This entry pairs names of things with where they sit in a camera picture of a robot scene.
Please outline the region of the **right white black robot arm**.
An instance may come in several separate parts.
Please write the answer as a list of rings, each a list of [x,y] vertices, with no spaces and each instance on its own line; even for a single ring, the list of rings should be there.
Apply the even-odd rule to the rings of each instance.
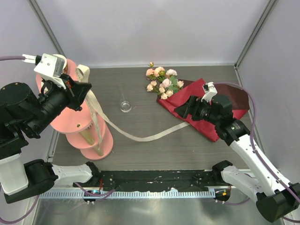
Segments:
[[[217,135],[247,164],[254,178],[250,178],[228,161],[213,166],[212,181],[217,185],[231,184],[247,195],[260,214],[274,222],[296,210],[300,205],[300,185],[292,184],[263,154],[250,136],[243,122],[234,118],[232,103],[224,95],[216,95],[211,102],[191,96],[175,112],[182,118],[204,120],[215,126]]]

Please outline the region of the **pink flower bouquet red wrap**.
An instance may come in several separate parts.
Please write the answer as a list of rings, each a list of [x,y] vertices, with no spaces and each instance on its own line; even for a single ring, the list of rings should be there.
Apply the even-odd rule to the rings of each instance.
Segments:
[[[174,69],[165,70],[164,67],[154,67],[154,63],[150,62],[145,73],[150,82],[146,86],[146,91],[156,93],[159,99],[168,99],[183,89],[184,81],[179,80],[177,75]]]

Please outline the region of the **dark red wrapping paper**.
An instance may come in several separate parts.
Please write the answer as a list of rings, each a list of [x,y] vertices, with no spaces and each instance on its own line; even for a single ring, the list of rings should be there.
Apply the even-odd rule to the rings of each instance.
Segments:
[[[227,145],[250,134],[240,120],[249,110],[249,98],[244,90],[226,84],[216,84],[217,94],[210,100],[203,97],[208,84],[201,78],[185,81],[184,88],[168,99],[157,102],[176,118],[181,119],[213,142],[218,139]]]

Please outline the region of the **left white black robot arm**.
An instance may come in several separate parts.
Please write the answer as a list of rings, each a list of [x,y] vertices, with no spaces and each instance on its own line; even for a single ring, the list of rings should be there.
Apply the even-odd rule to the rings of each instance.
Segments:
[[[66,74],[62,81],[64,88],[46,81],[50,90],[38,96],[22,82],[0,90],[0,183],[7,203],[40,195],[54,186],[80,183],[95,187],[100,181],[100,172],[92,162],[60,168],[42,159],[21,160],[21,149],[28,145],[29,138],[40,138],[65,108],[82,109],[91,84],[74,81]]]

